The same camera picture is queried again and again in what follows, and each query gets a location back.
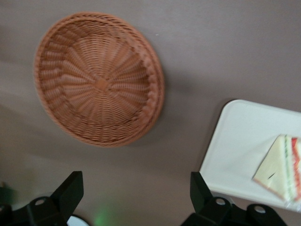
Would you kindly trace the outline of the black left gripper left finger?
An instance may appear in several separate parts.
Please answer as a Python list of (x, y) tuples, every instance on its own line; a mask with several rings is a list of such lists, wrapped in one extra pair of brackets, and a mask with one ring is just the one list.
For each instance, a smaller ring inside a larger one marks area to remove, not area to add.
[(83, 174), (74, 171), (49, 197), (38, 197), (26, 206), (30, 225), (66, 226), (83, 194)]

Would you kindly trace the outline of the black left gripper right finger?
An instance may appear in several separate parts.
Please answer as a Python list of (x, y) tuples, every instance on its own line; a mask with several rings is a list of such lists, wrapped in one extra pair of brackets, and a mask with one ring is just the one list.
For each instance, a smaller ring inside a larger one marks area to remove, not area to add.
[(213, 196), (199, 172), (190, 174), (190, 199), (195, 212), (183, 226), (234, 226), (232, 204), (226, 198)]

